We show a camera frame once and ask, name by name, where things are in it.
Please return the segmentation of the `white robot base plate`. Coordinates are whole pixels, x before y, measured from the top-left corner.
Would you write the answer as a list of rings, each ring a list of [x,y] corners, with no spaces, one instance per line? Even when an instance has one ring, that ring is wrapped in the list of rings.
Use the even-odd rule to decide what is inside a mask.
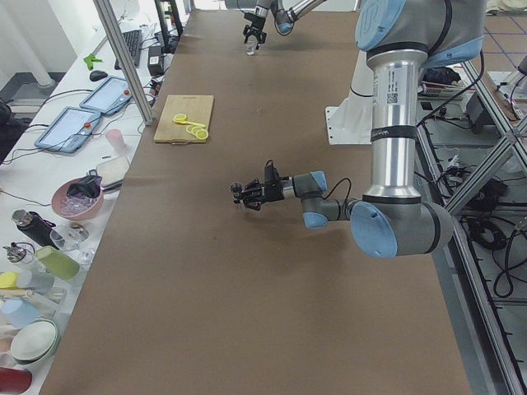
[[[339,106],[325,108],[330,145],[371,144],[373,77],[366,54],[360,51],[348,96]]]

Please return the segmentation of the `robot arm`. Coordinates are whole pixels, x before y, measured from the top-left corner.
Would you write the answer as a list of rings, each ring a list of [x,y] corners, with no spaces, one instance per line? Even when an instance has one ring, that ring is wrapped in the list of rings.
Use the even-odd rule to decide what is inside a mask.
[[[263,180],[232,184],[236,203],[301,201],[305,225],[350,221],[359,249],[374,258],[430,253],[447,244],[445,208],[424,202],[413,185],[417,87],[422,72],[474,58],[483,46],[483,1],[368,1],[355,41],[372,72],[371,186],[360,199],[334,200],[322,172],[283,177],[272,162]]]
[[[285,8],[283,1],[258,0],[250,1],[247,11],[243,11],[244,19],[249,22],[243,29],[244,44],[252,44],[258,50],[267,39],[264,31],[268,14],[273,16],[273,24],[280,36],[287,36],[298,20],[324,3],[323,0],[298,1],[293,6]]]

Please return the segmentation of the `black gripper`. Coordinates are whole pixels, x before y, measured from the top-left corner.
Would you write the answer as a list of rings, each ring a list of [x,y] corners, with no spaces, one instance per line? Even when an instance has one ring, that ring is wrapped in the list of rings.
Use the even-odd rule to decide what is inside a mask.
[[[253,179],[244,186],[243,196],[235,197],[236,204],[242,204],[245,208],[260,211],[264,202],[276,202],[284,200],[282,181],[269,181],[264,184],[259,179]]]
[[[250,26],[249,25],[245,25],[245,28],[243,30],[243,35],[244,35],[244,43],[247,44],[248,43],[248,40],[249,40],[249,37],[251,36],[251,28],[263,28],[264,27],[264,18],[259,16],[259,15],[256,15],[252,12],[246,12],[245,13],[245,19],[247,21],[250,22]],[[260,45],[261,44],[264,44],[266,39],[267,39],[267,33],[263,30],[258,30],[256,32],[256,39],[257,39],[257,44],[256,44],[256,49],[259,49]]]

